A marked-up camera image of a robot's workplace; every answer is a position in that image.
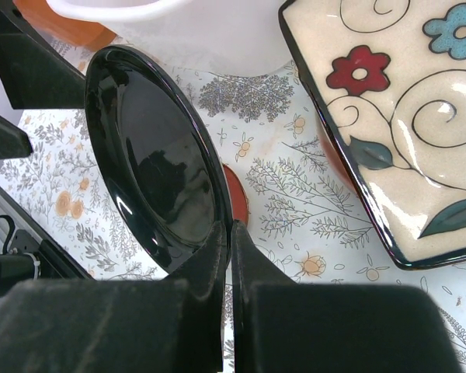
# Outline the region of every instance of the tablecloth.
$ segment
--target tablecloth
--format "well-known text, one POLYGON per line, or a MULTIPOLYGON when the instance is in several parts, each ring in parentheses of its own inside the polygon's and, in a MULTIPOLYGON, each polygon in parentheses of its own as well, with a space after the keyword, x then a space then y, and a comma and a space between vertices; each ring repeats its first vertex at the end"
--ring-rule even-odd
MULTIPOLYGON (((91 52, 59 41, 54 47, 86 70, 91 52)), ((466 263, 413 272, 392 263, 360 201, 329 168, 316 136, 315 109, 294 63, 255 78, 165 69, 197 108, 222 162, 242 181, 257 247, 296 282, 422 288, 438 304, 466 371, 466 263)), ((110 199, 83 110, 26 110, 19 127, 30 136, 34 153, 5 161, 0 185, 94 278, 164 277, 110 199)), ((224 313, 229 372, 230 278, 224 313)))

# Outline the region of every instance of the floral tablecloth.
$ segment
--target floral tablecloth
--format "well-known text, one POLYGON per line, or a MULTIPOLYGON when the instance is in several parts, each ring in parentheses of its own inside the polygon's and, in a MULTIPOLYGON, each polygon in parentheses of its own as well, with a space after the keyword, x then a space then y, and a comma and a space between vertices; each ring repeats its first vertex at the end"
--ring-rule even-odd
MULTIPOLYGON (((86 70, 90 52, 54 46, 86 70)), ((466 263, 416 272, 394 266, 361 203, 328 166, 294 63, 257 78, 166 69, 197 108, 222 161, 242 181, 258 248, 296 282, 422 288, 439 305, 466 371, 466 263)), ((6 161, 0 185, 94 278, 164 277, 110 199, 83 111, 27 110, 19 126, 34 154, 6 161)), ((228 285, 225 371, 233 371, 231 302, 228 285)))

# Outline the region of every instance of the decorative tray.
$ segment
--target decorative tray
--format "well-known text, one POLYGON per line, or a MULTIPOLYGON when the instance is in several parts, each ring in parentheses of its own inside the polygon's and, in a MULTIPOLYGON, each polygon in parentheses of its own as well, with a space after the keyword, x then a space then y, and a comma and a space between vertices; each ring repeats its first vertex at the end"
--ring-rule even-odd
POLYGON ((395 263, 466 260, 466 2, 290 0, 280 25, 395 263))

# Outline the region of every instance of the painted flower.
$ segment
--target painted flower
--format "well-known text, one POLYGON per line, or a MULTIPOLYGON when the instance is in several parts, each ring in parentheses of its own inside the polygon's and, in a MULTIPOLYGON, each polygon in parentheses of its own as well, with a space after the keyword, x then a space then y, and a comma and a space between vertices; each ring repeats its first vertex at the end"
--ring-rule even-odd
POLYGON ((85 177, 81 182, 79 183, 79 189, 80 190, 87 190, 88 186, 90 185, 90 180, 88 177, 85 177))
POLYGON ((76 200, 71 204, 71 215, 74 219, 79 219, 83 215, 85 206, 82 200, 76 200))
POLYGON ((296 263, 300 264, 301 271, 295 276, 304 276, 307 274, 309 276, 319 277, 326 269, 326 262, 323 257, 319 255, 310 256, 308 253, 307 259, 296 263))
POLYGON ((423 32, 432 38, 429 49, 433 53, 447 52, 454 60, 465 60, 466 3, 450 8, 445 18, 431 19, 425 23, 423 32))
POLYGON ((59 194, 57 197, 57 201, 55 202, 55 212, 59 216, 65 216, 69 210, 71 209, 71 194, 64 190, 59 194))
POLYGON ((350 96, 360 96, 366 91, 381 92, 390 85, 383 73, 389 63, 388 54, 372 53, 367 45, 360 45, 347 57, 332 62, 333 72, 326 77, 326 84, 333 89, 344 88, 350 96))

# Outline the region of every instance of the gray printed foliage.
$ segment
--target gray printed foliage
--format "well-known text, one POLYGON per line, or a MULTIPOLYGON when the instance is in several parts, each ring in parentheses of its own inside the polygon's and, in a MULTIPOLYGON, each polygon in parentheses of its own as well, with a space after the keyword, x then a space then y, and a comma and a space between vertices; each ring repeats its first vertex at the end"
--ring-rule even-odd
POLYGON ((229 107, 246 123, 257 120, 264 113, 269 122, 285 114, 294 88, 286 76, 262 75, 243 78, 217 75, 212 82, 200 89, 199 107, 208 111, 209 117, 224 113, 229 107))

